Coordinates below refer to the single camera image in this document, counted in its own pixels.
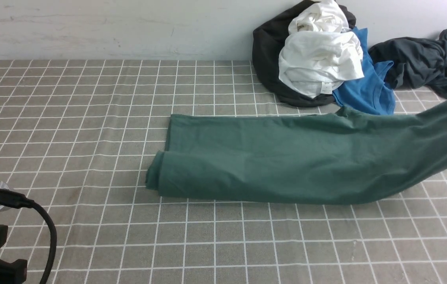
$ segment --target blue t-shirt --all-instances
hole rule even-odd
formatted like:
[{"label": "blue t-shirt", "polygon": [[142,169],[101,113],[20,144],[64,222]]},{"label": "blue t-shirt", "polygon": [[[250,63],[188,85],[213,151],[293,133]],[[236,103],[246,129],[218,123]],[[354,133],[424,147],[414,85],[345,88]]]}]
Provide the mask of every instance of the blue t-shirt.
[{"label": "blue t-shirt", "polygon": [[345,81],[339,88],[332,92],[339,106],[348,106],[355,110],[376,114],[394,114],[395,98],[393,90],[384,83],[387,71],[392,67],[392,61],[378,62],[373,60],[368,53],[368,29],[353,29],[361,41],[364,58],[362,71],[364,78]]}]

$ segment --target black cable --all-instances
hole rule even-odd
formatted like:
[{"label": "black cable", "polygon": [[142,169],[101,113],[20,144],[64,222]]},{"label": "black cable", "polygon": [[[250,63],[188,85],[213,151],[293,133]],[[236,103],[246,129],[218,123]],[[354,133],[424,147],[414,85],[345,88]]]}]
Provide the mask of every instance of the black cable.
[{"label": "black cable", "polygon": [[32,208],[34,208],[34,210],[36,210],[45,220],[46,225],[48,225],[48,230],[50,231],[50,250],[48,251],[48,261],[46,262],[43,277],[41,277],[41,281],[39,282],[39,284],[46,284],[46,282],[48,282],[48,277],[52,272],[53,262],[55,261],[55,253],[57,251],[57,229],[55,228],[52,218],[50,218],[48,212],[46,212],[41,205],[33,201]]},{"label": "black cable", "polygon": [[34,200],[27,198],[24,194],[7,189],[0,189],[0,205],[16,209],[32,208],[41,215],[45,220],[46,225],[48,225],[48,230],[50,231],[50,250],[48,251],[48,261],[46,262],[45,272],[39,282],[39,284],[46,284],[48,282],[48,277],[52,272],[55,253],[57,251],[57,228],[55,228],[52,218],[49,216],[48,212]]}]

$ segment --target green fabric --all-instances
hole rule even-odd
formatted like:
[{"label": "green fabric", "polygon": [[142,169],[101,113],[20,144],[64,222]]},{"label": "green fabric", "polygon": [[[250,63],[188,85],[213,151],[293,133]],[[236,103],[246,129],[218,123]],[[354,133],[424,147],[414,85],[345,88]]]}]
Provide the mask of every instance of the green fabric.
[{"label": "green fabric", "polygon": [[172,115],[146,187],[160,196],[359,204],[447,169],[447,101],[417,115]]}]

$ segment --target wrinkled fabric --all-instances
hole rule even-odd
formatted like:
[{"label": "wrinkled fabric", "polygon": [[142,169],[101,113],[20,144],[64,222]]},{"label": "wrinkled fabric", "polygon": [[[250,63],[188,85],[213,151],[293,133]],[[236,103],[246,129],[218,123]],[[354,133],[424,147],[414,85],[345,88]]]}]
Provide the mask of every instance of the wrinkled fabric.
[{"label": "wrinkled fabric", "polygon": [[347,32],[348,21],[339,5],[333,0],[323,0],[295,17],[288,26],[289,34],[298,31]]},{"label": "wrinkled fabric", "polygon": [[334,0],[308,7],[289,25],[290,36],[278,59],[280,81],[314,98],[331,94],[343,81],[364,77],[361,44],[354,33],[341,33],[348,30]]},{"label": "wrinkled fabric", "polygon": [[172,115],[146,173],[160,196],[361,204],[447,169],[447,101],[416,115]]},{"label": "wrinkled fabric", "polygon": [[[282,103],[299,108],[323,106],[334,102],[334,97],[329,94],[321,94],[315,98],[302,95],[279,79],[278,57],[289,36],[288,26],[294,18],[313,4],[315,2],[311,0],[303,0],[254,30],[252,63],[258,80]],[[339,7],[346,16],[350,29],[355,27],[355,16],[345,6],[339,5]]]},{"label": "wrinkled fabric", "polygon": [[447,29],[439,39],[400,37],[369,49],[373,61],[393,61],[385,81],[392,88],[429,86],[447,99]]},{"label": "wrinkled fabric", "polygon": [[364,51],[362,70],[364,78],[345,81],[333,94],[339,106],[348,106],[355,110],[375,114],[394,114],[395,97],[394,91],[385,85],[384,79],[387,71],[393,66],[392,61],[377,62],[368,53],[368,29],[353,29],[361,41]]}]

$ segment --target wall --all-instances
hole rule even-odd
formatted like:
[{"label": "wall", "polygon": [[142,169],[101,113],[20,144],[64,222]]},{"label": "wall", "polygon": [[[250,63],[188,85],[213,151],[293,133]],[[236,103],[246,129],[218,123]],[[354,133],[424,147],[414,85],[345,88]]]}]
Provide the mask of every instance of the wall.
[{"label": "wall", "polygon": [[[251,32],[297,0],[0,0],[0,59],[250,59]],[[436,36],[447,0],[339,0],[370,44]]]}]

